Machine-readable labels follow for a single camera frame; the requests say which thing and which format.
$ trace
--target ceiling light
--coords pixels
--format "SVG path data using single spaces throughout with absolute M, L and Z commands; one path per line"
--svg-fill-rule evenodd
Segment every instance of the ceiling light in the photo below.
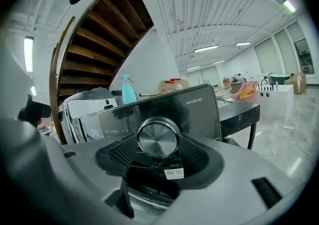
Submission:
M 200 66 L 196 66 L 196 67 L 193 67 L 193 68 L 190 68 L 190 69 L 186 69 L 186 71 L 188 70 L 192 70 L 192 69 L 195 69 L 195 68 L 199 68 Z
M 296 11 L 296 8 L 293 6 L 293 4 L 289 0 L 284 1 L 284 5 L 291 13 L 294 13 Z
M 200 52 L 200 51 L 204 51 L 204 50 L 209 50 L 209 49 L 213 49 L 213 48 L 217 48 L 218 45 L 214 45 L 214 46 L 210 46 L 210 47 L 203 47 L 203 48 L 198 48 L 194 50 L 194 53 L 196 52 Z
M 31 92 L 33 96 L 36 96 L 35 86 L 31 87 Z
M 245 46 L 245 45 L 250 45 L 251 42 L 238 42 L 236 43 L 236 46 Z
M 225 60 L 222 60 L 222 61 L 219 61 L 219 62 L 214 62 L 213 64 L 222 63 L 222 62 L 225 62 Z
M 33 72 L 33 65 L 32 65 L 32 53 L 33 53 L 33 37 L 25 37 L 24 38 L 24 62 L 25 62 L 25 69 L 27 72 Z

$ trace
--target wooden staircase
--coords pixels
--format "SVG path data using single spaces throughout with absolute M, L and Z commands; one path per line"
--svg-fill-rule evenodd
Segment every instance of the wooden staircase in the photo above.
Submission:
M 152 26 L 142 0 L 99 0 L 78 24 L 64 54 L 57 84 L 58 105 L 81 90 L 108 88 Z

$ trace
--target black table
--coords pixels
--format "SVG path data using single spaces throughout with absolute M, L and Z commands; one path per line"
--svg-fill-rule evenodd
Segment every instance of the black table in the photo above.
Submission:
M 221 136 L 226 137 L 250 126 L 248 149 L 254 143 L 256 124 L 260 118 L 259 104 L 217 97 L 217 102 L 223 102 L 218 107 Z

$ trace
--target table leg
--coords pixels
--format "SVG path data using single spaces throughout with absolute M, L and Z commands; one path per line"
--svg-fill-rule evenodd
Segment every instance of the table leg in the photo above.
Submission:
M 256 124 L 252 124 L 250 127 L 250 135 L 249 135 L 249 142 L 248 142 L 248 148 L 247 148 L 249 150 L 253 148 L 255 132 L 256 132 Z

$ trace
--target yellow object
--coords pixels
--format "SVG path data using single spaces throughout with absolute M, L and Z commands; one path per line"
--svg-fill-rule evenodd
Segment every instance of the yellow object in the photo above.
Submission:
M 252 94 L 252 93 L 254 93 L 254 92 L 255 92 L 255 90 L 254 90 L 253 85 L 249 86 L 249 87 L 246 88 L 244 91 L 241 91 L 241 92 L 239 93 L 239 100 L 243 101 L 243 100 L 244 100 L 244 97 L 245 97 L 246 95 L 250 95 L 250 94 Z

